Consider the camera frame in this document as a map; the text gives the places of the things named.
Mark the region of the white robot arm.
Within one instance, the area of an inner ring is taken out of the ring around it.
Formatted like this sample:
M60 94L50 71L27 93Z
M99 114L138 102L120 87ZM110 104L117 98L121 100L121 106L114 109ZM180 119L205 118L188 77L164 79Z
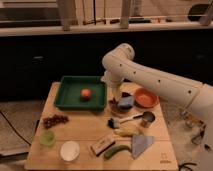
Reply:
M198 154L196 171L213 170L213 86L137 64L135 51L122 43L102 58L105 68L102 81L112 89L116 100L121 98L124 79L134 82L154 94L193 114L205 123L204 138Z

